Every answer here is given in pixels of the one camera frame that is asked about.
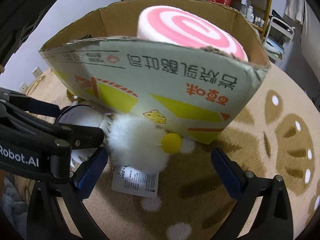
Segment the white wall socket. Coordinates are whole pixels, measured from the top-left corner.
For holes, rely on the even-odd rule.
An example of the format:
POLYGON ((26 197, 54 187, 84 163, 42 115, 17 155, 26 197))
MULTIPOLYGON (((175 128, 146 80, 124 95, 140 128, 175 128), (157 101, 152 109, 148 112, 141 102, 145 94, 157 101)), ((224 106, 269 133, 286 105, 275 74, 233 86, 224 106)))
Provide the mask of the white wall socket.
POLYGON ((24 82, 20 85, 19 90, 21 93, 26 94, 28 90, 28 85, 24 82))
POLYGON ((38 78, 39 76, 41 76, 43 74, 43 71, 41 70, 40 67, 37 67, 35 68, 33 71, 32 71, 32 75, 35 77, 35 78, 38 78))

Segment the white fluffy plush keychain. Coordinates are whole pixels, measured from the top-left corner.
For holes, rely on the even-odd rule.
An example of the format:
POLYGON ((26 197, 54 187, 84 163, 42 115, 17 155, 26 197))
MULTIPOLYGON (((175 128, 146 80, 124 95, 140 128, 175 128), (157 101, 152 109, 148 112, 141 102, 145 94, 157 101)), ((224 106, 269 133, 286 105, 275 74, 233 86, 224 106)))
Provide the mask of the white fluffy plush keychain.
POLYGON ((157 197, 159 173, 180 151, 182 138, 146 118, 120 115, 108 124, 106 139, 113 165, 112 190, 157 197))

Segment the open cardboard box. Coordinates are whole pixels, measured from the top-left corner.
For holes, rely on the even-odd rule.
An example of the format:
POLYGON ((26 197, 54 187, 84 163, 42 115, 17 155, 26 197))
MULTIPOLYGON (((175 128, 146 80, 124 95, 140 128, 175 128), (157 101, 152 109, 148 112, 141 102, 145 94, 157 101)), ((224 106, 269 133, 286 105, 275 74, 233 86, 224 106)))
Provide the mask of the open cardboard box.
POLYGON ((79 97, 141 116, 182 137, 211 143, 261 86, 269 59, 251 24, 231 7, 203 0, 127 0, 98 8, 48 40, 40 55, 79 97), (248 61, 137 37, 140 13, 167 5, 232 35, 248 61))

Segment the cream office chair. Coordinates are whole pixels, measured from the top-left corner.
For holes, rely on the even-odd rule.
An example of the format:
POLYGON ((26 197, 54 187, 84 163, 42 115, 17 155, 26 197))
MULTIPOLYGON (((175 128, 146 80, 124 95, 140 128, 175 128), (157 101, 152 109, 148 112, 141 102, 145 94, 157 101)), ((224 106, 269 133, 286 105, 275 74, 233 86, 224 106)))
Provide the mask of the cream office chair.
POLYGON ((319 20, 305 1, 304 22, 301 34, 302 54, 310 67, 319 66, 319 20))

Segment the wooden bookshelf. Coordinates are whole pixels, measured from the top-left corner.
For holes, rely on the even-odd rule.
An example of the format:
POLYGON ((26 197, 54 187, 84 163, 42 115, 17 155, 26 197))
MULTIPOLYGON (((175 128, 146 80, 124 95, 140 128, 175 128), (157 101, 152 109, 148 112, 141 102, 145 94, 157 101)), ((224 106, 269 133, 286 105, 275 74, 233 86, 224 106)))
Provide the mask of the wooden bookshelf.
POLYGON ((272 0, 236 0, 230 7, 240 11, 263 40, 267 32, 271 5, 272 0))

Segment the white utility cart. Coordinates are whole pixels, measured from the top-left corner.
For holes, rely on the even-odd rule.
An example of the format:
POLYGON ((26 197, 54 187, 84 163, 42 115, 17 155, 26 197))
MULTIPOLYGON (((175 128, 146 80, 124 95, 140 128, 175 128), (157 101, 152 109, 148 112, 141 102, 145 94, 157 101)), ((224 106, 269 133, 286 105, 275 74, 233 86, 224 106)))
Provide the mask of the white utility cart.
POLYGON ((263 39, 263 46, 272 63, 280 66, 295 35, 295 27, 283 20, 271 16, 268 20, 267 32, 263 39))

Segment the purple white plush toy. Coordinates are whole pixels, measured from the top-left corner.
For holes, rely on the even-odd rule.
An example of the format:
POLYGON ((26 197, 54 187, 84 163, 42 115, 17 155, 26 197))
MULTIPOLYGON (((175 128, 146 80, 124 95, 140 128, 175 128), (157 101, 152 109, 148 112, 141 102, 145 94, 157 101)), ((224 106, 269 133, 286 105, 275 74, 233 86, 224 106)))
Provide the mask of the purple white plush toy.
MULTIPOLYGON (((56 119, 57 122, 70 125, 99 127, 105 134, 103 146, 106 146, 106 137, 110 132, 112 120, 108 117, 109 113, 101 114, 93 107, 88 105, 68 106, 62 109, 62 113, 56 119)), ((72 150, 71 168, 76 169, 95 152, 96 148, 72 150)))

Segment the pink swirl roll pillow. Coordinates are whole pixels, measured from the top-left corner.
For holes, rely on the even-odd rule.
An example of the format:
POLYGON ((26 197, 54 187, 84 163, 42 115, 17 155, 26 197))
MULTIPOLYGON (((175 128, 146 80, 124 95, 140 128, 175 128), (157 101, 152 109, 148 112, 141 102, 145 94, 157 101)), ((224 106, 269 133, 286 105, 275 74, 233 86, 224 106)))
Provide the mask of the pink swirl roll pillow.
POLYGON ((138 18, 137 37, 183 47, 213 47, 248 61, 243 46, 229 33, 190 12, 167 5, 144 9, 138 18))

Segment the beige patterned blanket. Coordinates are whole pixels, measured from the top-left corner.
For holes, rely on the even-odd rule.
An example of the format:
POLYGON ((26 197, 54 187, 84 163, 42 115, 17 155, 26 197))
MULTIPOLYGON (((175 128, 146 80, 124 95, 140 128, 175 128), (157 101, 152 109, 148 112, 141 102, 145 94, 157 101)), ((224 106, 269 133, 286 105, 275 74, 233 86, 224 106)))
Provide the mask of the beige patterned blanket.
POLYGON ((256 94, 209 145, 184 140, 159 174, 157 196, 134 196, 112 190, 111 164, 103 170, 90 197, 78 209, 81 226, 72 222, 65 201, 15 177, 29 205, 28 233, 57 224, 65 239, 99 226, 110 239, 210 239, 230 214, 232 199, 211 163, 215 147, 256 176, 284 178, 298 236, 319 209, 319 111, 304 91, 272 66, 256 94))

